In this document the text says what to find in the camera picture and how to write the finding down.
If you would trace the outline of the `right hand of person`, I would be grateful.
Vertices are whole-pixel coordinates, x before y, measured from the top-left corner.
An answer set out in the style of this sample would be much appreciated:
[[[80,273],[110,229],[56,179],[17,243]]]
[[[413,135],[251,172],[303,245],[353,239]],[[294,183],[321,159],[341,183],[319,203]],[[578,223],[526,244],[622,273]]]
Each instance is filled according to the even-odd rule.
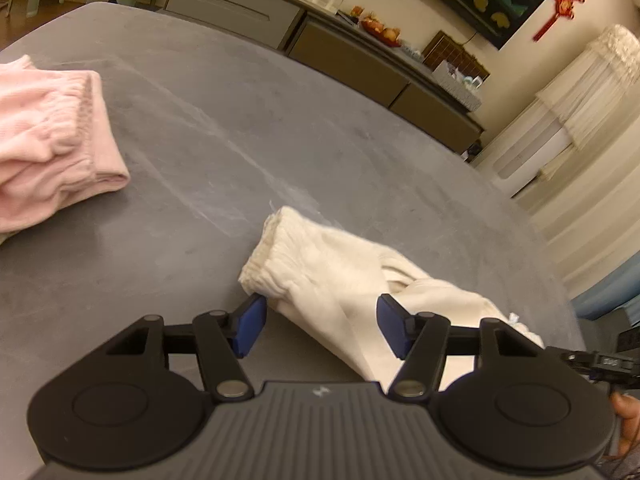
[[[639,441],[640,401],[619,392],[612,393],[610,400],[616,416],[620,419],[617,457],[623,457]]]

